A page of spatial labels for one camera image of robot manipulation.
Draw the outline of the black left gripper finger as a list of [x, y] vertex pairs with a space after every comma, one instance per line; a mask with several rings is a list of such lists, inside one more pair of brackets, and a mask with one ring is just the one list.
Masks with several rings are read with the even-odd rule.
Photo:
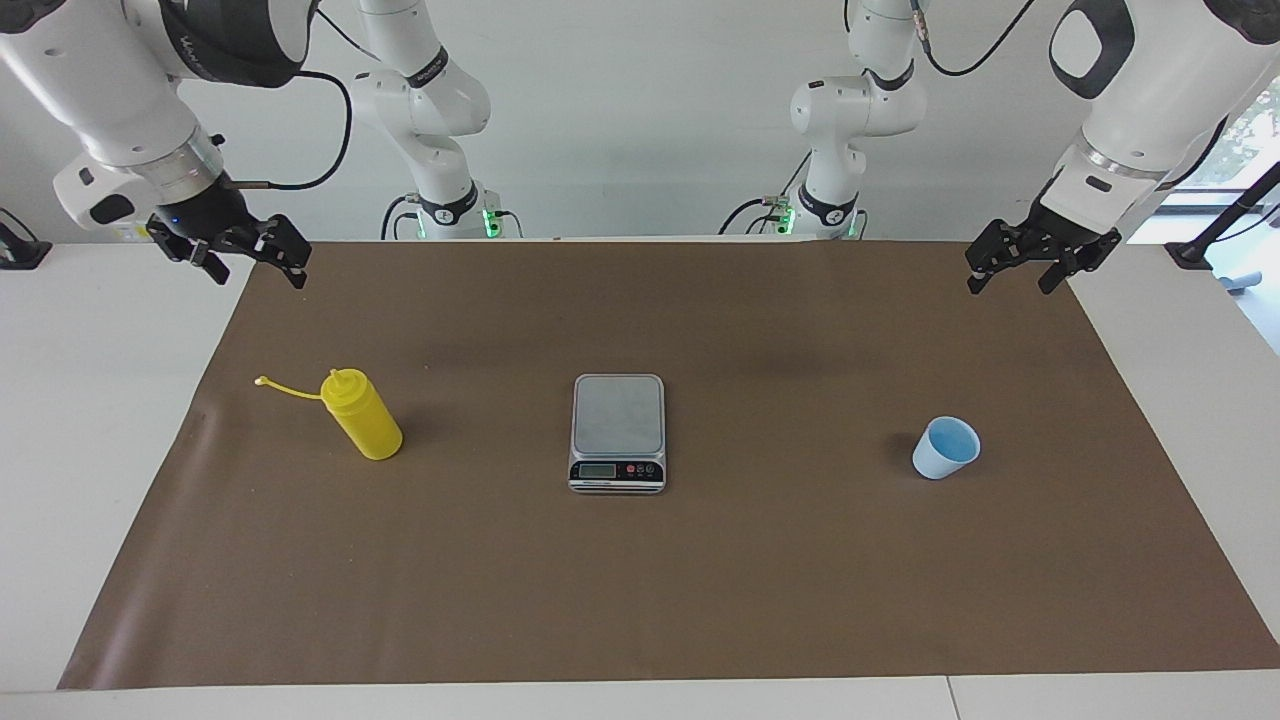
[[1052, 240], [1048, 247], [1051, 264], [1038, 279], [1041, 293], [1051, 295], [1062, 282], [1079, 272], [1097, 270], [1121, 241], [1123, 237], [1117, 231], [1080, 245]]
[[966, 287], [979, 295], [1000, 272], [1041, 260], [1041, 242], [1028, 228], [995, 219], [969, 243], [965, 260], [972, 273]]

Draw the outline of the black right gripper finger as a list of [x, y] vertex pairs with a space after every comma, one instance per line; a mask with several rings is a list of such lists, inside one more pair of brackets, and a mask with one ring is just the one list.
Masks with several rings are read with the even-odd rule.
[[187, 263], [202, 270], [215, 284], [225, 286], [230, 270], [220, 256], [204, 241], [186, 238], [160, 238], [160, 249], [173, 263]]
[[256, 263], [276, 268], [294, 290], [305, 287], [312, 246], [288, 217], [246, 215], [239, 223], [239, 249]]

